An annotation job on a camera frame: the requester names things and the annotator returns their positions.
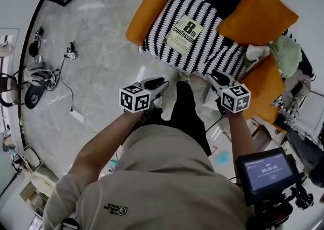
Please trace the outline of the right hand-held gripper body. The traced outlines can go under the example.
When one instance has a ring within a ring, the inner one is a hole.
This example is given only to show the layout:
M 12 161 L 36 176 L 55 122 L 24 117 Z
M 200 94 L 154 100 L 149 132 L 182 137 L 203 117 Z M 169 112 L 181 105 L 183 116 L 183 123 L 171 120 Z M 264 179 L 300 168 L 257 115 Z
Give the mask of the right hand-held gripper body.
M 223 110 L 227 109 L 232 113 L 238 113 L 249 108 L 252 94 L 233 76 L 219 70 L 212 70 L 207 74 L 207 79 L 212 85 L 212 91 L 218 96 L 216 103 L 219 111 L 224 113 Z

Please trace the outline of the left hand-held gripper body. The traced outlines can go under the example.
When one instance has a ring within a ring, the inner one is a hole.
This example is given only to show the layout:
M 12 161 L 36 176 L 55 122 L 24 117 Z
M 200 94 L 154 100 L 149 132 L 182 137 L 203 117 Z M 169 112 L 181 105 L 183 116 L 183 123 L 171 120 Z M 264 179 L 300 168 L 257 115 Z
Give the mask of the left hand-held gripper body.
M 163 77 L 135 82 L 119 89 L 119 105 L 131 113 L 148 110 L 168 88 L 169 81 Z

